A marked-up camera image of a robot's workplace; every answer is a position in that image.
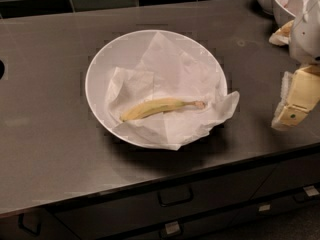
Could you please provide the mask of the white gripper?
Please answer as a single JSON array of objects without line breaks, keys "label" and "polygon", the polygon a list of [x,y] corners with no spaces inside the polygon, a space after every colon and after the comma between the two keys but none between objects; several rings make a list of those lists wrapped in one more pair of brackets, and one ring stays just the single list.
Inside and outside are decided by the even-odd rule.
[{"label": "white gripper", "polygon": [[279,102],[271,126],[285,131],[299,125],[320,102],[320,0],[308,0],[295,20],[274,32],[269,42],[289,44],[290,56],[301,64],[294,73],[285,72]]}]

